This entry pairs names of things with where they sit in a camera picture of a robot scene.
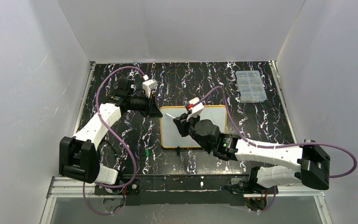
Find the yellow framed whiteboard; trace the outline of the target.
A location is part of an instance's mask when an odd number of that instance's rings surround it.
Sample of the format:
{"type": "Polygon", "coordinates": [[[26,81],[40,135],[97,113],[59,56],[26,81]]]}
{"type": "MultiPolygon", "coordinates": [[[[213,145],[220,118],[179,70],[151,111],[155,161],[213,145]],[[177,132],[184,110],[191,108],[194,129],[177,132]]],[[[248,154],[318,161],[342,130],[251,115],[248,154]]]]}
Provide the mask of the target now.
{"type": "Polygon", "coordinates": [[[163,106],[160,108],[163,117],[160,119],[161,146],[165,149],[197,148],[201,149],[198,140],[217,140],[219,133],[224,133],[227,128],[227,111],[224,105],[206,105],[199,115],[199,122],[195,125],[192,136],[181,137],[173,119],[166,113],[179,117],[186,113],[183,106],[163,106]]]}

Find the green marker cap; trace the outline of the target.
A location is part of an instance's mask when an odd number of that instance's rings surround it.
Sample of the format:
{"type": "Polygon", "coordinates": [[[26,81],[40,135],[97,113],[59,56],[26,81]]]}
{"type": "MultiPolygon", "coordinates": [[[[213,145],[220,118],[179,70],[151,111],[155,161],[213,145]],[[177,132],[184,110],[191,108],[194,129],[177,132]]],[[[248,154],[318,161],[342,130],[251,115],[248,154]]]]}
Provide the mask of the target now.
{"type": "Polygon", "coordinates": [[[146,148],[145,155],[146,155],[146,157],[149,157],[149,156],[150,156],[150,150],[149,150],[148,147],[146,148]]]}

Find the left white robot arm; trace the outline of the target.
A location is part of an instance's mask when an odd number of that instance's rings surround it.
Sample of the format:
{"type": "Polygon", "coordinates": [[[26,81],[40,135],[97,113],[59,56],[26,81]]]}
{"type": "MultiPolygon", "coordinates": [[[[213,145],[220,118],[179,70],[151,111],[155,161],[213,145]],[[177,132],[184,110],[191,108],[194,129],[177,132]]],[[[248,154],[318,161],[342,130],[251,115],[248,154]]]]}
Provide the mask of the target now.
{"type": "Polygon", "coordinates": [[[154,79],[136,85],[133,80],[121,78],[99,106],[90,121],[72,137],[63,137],[59,144],[60,175],[86,183],[113,185],[118,171],[99,161],[98,146],[108,129],[128,111],[138,111],[145,118],[161,118],[152,90],[158,83],[154,79]]]}

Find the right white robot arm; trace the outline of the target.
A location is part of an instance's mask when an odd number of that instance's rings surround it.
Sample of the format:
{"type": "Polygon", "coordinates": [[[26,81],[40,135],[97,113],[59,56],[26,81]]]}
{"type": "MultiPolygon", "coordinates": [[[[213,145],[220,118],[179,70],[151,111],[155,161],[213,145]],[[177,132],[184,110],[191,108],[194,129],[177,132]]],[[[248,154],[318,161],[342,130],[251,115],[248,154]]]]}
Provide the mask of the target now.
{"type": "Polygon", "coordinates": [[[226,134],[208,119],[187,114],[173,118],[181,137],[190,136],[202,149],[224,161],[257,161],[269,163],[269,168],[251,169],[244,190],[269,189],[276,185],[302,184],[317,190],[328,190],[330,156],[315,142],[300,146],[265,144],[244,141],[239,135],[226,134]]]}

